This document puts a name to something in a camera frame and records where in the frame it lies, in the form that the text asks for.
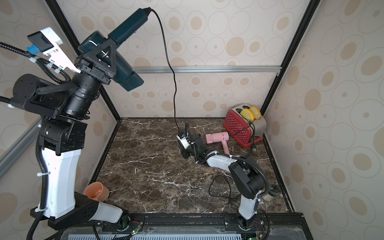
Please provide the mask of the dark green hair dryer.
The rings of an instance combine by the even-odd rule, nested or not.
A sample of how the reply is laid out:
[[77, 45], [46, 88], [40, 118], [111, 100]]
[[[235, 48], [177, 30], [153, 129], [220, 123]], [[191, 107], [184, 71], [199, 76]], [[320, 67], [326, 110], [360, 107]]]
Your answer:
[[128, 92], [141, 86], [144, 80], [118, 48], [148, 20], [151, 12], [151, 8], [138, 9], [107, 37], [100, 31], [92, 33], [79, 45], [81, 55], [75, 60], [75, 66], [102, 84], [114, 81]]

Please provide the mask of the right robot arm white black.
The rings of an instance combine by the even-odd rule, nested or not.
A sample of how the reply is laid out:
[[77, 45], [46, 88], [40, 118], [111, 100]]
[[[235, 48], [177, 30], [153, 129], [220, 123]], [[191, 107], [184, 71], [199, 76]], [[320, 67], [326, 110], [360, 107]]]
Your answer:
[[218, 168], [231, 174], [241, 194], [237, 213], [238, 224], [243, 230], [250, 229], [261, 198], [270, 190], [267, 175], [253, 157], [233, 156], [207, 148], [200, 134], [192, 134], [188, 123], [185, 123], [185, 130], [177, 135], [177, 139], [184, 159], [192, 156], [197, 164]]

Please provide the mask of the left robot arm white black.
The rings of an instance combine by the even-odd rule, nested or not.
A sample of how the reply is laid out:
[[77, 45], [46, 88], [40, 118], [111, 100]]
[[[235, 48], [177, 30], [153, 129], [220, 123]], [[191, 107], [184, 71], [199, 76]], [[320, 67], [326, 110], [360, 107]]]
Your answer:
[[128, 228], [129, 217], [116, 206], [91, 199], [75, 191], [76, 168], [85, 145], [88, 110], [97, 98], [103, 77], [116, 74], [117, 43], [108, 39], [77, 59], [77, 73], [71, 80], [50, 83], [32, 74], [15, 83], [12, 98], [1, 101], [40, 115], [36, 158], [42, 179], [40, 204], [31, 212], [34, 222], [31, 240], [42, 220], [58, 233], [89, 222]]

